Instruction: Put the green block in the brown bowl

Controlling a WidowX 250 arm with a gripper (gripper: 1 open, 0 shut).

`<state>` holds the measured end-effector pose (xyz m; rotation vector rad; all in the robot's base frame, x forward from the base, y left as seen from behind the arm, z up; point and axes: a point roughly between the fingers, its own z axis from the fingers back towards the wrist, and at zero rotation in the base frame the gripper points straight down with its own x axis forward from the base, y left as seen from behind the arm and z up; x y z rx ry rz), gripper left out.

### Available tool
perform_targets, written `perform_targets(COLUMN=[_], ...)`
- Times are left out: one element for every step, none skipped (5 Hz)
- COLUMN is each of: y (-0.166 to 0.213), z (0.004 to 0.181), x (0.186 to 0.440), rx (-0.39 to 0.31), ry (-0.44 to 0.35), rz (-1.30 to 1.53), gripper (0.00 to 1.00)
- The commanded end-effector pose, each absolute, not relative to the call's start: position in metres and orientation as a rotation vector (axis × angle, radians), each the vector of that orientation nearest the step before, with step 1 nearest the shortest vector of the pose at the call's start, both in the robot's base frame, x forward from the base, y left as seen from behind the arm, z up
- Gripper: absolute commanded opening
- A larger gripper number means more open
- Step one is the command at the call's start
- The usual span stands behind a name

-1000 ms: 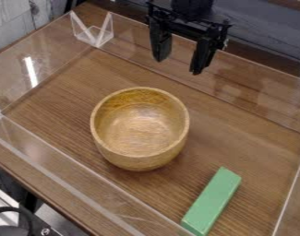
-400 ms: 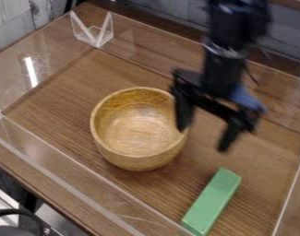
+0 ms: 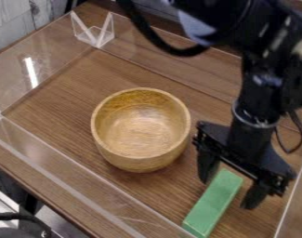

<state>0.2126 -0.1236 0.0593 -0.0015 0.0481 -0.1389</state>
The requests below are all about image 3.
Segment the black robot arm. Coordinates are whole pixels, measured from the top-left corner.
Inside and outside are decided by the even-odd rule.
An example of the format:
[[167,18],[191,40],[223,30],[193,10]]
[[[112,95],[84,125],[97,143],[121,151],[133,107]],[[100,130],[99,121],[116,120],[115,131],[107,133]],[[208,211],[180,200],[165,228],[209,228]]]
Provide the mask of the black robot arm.
[[271,138],[288,115],[299,130],[302,108],[302,17],[279,0],[168,0],[188,37],[203,47],[221,43],[241,54],[241,85],[231,126],[200,121],[193,144],[199,177],[209,181],[219,163],[252,181],[240,206],[280,196],[295,172],[275,153]]

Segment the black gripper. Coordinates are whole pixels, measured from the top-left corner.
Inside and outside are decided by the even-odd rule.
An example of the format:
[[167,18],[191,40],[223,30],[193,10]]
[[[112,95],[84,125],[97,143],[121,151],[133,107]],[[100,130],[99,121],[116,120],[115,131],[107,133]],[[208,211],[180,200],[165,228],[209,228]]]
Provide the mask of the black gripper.
[[267,195],[281,196],[295,179],[295,171],[276,154],[272,144],[265,142],[257,151],[257,143],[243,135],[237,141],[231,142],[231,129],[204,121],[196,123],[196,130],[192,144],[197,152],[197,175],[201,183],[209,182],[220,163],[224,163],[252,180],[240,208],[252,210]]

